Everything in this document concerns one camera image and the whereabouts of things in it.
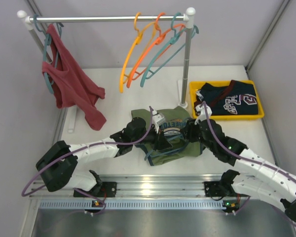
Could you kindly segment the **green tank top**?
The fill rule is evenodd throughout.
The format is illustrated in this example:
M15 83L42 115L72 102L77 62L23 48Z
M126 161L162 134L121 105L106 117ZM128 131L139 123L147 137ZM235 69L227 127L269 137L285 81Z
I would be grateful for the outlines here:
M135 147L145 153L144 160L147 160L151 166L157 166L184 157L200 156L203 151L202 144L189 143L183 139L183 135L180 133L180 129L191 118L189 113L180 106L174 109L158 110L158 112L165 117L165 121L159 127L172 147L158 151L153 148L152 143L137 144Z

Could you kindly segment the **slate blue hanger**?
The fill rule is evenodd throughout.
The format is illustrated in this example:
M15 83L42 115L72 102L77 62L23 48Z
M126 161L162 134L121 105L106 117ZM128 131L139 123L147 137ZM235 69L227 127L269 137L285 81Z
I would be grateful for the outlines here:
M144 160L148 161L150 166L162 165L184 157L182 154L189 143L186 143L181 134L165 135L172 147L162 151L154 150L150 144L141 144L141 149L145 152Z

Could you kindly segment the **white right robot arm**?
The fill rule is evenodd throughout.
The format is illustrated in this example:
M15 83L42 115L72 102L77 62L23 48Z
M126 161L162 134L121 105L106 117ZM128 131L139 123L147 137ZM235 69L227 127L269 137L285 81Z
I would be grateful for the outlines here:
M242 194L278 208L296 223L296 175L266 161L239 140L226 136L214 120L189 120L181 129L185 140L199 142L230 169L221 177L226 196Z

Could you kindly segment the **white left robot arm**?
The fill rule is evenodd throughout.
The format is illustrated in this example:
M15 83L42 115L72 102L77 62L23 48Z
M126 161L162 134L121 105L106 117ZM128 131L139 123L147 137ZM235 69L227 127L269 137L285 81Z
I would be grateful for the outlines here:
M83 167L99 159L123 156L136 144L150 144L155 150L171 147L163 131L154 124L146 128L146 121L135 117L121 131L95 143L56 142L36 163L36 168L49 192L75 189L76 197L97 196L103 182L94 169L84 171Z

